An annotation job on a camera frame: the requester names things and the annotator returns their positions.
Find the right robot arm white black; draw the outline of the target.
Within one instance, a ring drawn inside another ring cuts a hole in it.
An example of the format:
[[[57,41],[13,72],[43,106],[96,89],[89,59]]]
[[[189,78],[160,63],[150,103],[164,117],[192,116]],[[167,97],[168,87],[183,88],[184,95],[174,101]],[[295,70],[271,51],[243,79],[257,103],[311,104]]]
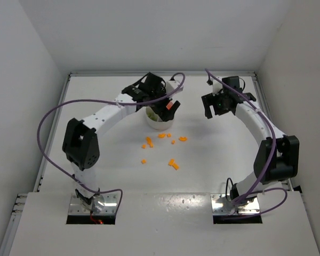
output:
[[[245,204],[251,196],[265,192],[272,183],[297,175],[299,139],[286,135],[260,109],[255,96],[244,92],[245,82],[238,76],[217,78],[208,75],[212,92],[201,97],[205,117],[232,113],[250,131],[259,148],[253,171],[242,181],[232,185],[229,199],[234,206]]]

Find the lime legos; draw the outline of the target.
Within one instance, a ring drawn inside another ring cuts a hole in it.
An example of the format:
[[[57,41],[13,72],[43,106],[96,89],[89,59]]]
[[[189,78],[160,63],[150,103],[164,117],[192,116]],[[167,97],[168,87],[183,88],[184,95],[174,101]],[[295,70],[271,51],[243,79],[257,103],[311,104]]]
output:
[[[156,113],[154,113],[154,112],[149,112],[148,114],[147,114],[147,117],[149,118],[149,119],[151,119],[151,120],[153,120],[154,122],[158,122],[159,121],[159,116],[156,114]]]

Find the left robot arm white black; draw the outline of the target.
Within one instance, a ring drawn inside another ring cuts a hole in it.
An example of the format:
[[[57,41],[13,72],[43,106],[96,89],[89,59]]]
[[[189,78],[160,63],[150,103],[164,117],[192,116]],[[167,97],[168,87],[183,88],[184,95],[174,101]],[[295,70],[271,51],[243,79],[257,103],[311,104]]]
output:
[[[76,196],[92,211],[97,211],[102,193],[96,181],[95,164],[100,157],[99,138],[128,115],[150,107],[162,122],[172,121],[180,102],[173,95],[183,89],[183,82],[169,81],[147,73],[125,87],[103,108],[81,120],[72,118],[66,127],[62,150],[70,161],[78,182]]]

